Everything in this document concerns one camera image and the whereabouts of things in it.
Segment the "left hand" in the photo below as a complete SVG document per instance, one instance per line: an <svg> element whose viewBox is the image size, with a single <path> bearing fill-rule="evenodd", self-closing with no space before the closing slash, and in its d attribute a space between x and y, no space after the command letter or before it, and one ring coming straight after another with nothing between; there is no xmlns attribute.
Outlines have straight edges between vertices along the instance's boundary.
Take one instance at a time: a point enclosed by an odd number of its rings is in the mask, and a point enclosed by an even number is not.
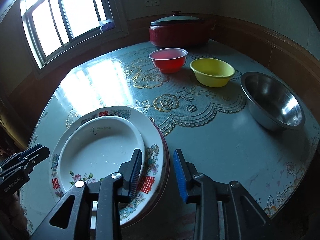
<svg viewBox="0 0 320 240"><path fill-rule="evenodd" d="M27 225L18 194L1 199L1 239L29 239Z"/></svg>

